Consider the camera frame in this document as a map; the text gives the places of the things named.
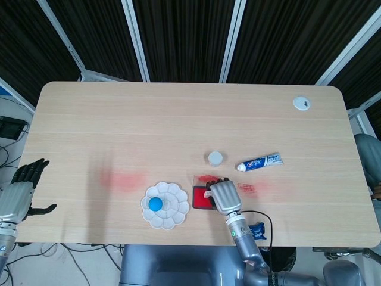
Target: blue toothpaste tube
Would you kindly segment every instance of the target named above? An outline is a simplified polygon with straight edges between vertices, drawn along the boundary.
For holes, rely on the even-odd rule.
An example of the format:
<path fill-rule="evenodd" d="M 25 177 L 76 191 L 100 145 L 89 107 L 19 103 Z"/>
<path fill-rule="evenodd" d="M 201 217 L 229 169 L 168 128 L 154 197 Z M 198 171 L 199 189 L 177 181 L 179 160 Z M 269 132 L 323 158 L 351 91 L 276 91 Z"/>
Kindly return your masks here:
<path fill-rule="evenodd" d="M 237 166 L 237 170 L 241 172 L 247 172 L 255 169 L 259 169 L 266 166 L 282 165 L 283 161 L 280 158 L 280 154 L 273 153 L 262 158 L 253 159 L 243 162 Z"/>

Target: silver robotic arm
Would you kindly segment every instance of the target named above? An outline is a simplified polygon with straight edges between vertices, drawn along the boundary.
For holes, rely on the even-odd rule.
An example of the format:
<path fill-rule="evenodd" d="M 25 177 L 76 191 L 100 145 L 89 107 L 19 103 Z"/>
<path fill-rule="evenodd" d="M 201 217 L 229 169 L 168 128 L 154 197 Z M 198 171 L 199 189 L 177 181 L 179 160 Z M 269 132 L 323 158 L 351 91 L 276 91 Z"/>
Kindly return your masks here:
<path fill-rule="evenodd" d="M 227 216 L 227 226 L 245 263 L 252 265 L 252 271 L 247 271 L 244 277 L 246 286 L 323 286 L 319 279 L 309 275 L 281 271 L 271 273 L 255 243 L 254 237 L 241 215 L 241 199 L 234 183 L 228 178 L 207 183 L 207 189 L 212 192 L 217 210 Z"/>
<path fill-rule="evenodd" d="M 0 195 L 0 276 L 16 241 L 16 226 L 28 216 L 44 215 L 56 208 L 32 208 L 32 198 L 43 169 L 49 161 L 40 159 L 17 169 L 11 183 Z"/>

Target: wooden table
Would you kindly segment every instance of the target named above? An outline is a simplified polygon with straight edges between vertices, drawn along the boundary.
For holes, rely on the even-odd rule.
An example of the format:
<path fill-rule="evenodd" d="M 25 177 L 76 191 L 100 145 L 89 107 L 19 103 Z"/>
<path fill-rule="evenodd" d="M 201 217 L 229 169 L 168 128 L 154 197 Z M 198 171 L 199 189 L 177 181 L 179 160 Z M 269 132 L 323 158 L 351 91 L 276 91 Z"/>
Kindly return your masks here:
<path fill-rule="evenodd" d="M 310 99 L 308 111 L 293 106 L 299 95 Z M 205 161 L 212 150 L 224 154 L 219 167 Z M 276 151 L 282 166 L 235 170 Z M 191 204 L 196 175 L 239 185 L 243 209 L 273 219 L 276 246 L 380 241 L 343 98 L 329 86 L 52 82 L 21 163 L 39 158 L 51 163 L 33 205 L 58 207 L 23 222 L 19 241 L 233 245 L 216 211 L 191 208 L 170 231 L 143 220 L 148 187 L 175 182 Z M 247 218 L 266 222 L 270 237 L 264 217 Z"/>

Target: toothpaste cap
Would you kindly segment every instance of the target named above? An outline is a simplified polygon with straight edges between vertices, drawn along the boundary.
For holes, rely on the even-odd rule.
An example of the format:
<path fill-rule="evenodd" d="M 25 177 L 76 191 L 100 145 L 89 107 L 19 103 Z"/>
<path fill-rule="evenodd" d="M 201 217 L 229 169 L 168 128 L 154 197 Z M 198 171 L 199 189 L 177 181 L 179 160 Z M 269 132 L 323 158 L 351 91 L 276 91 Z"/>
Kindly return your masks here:
<path fill-rule="evenodd" d="M 208 156 L 209 164 L 212 165 L 213 167 L 217 167 L 221 165 L 222 159 L 223 159 L 222 154 L 218 151 L 210 152 Z"/>

